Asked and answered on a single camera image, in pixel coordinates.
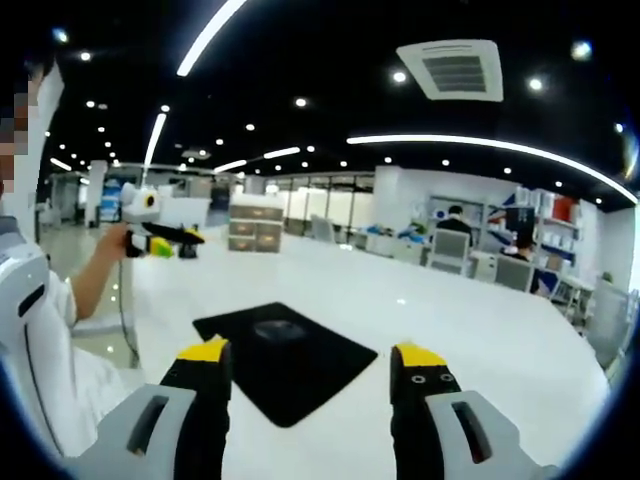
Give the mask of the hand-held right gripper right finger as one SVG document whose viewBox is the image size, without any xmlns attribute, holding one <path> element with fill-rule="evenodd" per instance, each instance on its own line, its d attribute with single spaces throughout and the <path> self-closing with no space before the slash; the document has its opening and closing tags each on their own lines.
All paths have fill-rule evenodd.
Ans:
<svg viewBox="0 0 640 480">
<path fill-rule="evenodd" d="M 390 431 L 398 479 L 554 479 L 520 432 L 481 394 L 463 390 L 446 361 L 412 343 L 390 357 Z"/>
</svg>

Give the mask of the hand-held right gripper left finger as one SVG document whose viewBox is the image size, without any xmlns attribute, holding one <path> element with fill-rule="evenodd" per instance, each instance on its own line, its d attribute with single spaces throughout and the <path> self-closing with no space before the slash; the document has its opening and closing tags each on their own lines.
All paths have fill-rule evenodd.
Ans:
<svg viewBox="0 0 640 480">
<path fill-rule="evenodd" d="M 97 441 L 65 461 L 73 479 L 219 479 L 230 427 L 231 343 L 182 351 L 99 424 Z"/>
</svg>

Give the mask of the person's left hand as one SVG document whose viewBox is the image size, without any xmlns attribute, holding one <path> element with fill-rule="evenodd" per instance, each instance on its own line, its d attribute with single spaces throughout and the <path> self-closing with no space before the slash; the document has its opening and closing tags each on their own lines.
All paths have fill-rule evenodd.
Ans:
<svg viewBox="0 0 640 480">
<path fill-rule="evenodd" d="M 102 259 L 118 262 L 126 257 L 128 226 L 125 223 L 111 225 L 96 246 L 96 254 Z"/>
</svg>

